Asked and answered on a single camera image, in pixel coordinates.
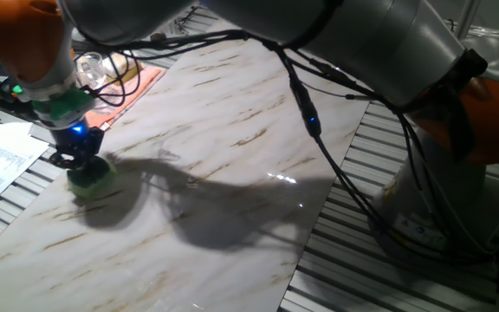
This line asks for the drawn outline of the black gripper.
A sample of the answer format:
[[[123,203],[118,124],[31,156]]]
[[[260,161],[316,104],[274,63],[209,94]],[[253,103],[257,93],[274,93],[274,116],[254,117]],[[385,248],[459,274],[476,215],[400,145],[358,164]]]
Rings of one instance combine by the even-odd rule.
[[[56,152],[49,157],[49,163],[66,170],[79,167],[76,161],[83,161],[86,166],[99,153],[104,132],[87,123],[77,123],[61,130],[51,130],[55,140]]]

